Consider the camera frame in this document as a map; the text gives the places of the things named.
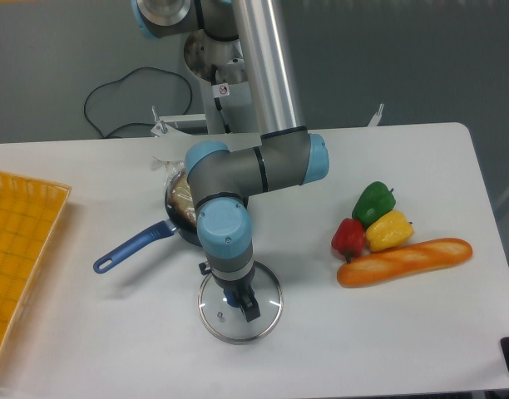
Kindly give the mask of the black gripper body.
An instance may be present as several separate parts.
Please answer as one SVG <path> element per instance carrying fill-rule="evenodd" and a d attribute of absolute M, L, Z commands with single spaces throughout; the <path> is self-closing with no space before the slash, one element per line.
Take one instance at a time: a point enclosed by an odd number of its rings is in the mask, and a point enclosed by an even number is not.
<path fill-rule="evenodd" d="M 240 290 L 250 288 L 255 274 L 254 261 L 219 261 L 216 264 L 206 261 L 199 263 L 198 267 L 205 276 L 200 286 L 198 299 L 204 297 L 205 289 L 209 287 L 211 278 L 224 291 L 233 291 L 237 294 Z"/>

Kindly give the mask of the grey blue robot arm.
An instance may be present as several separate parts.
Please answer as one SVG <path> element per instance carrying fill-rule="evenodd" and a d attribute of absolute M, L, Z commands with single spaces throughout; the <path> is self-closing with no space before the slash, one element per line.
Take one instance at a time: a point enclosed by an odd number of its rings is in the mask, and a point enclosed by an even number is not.
<path fill-rule="evenodd" d="M 247 321 L 259 317 L 249 197 L 321 180 L 324 140 L 308 132 L 277 1 L 134 1 L 141 31 L 187 35 L 184 58 L 200 84 L 212 135 L 258 131 L 259 145 L 230 150 L 213 140 L 190 148 L 185 172 L 197 236 L 210 271 Z"/>

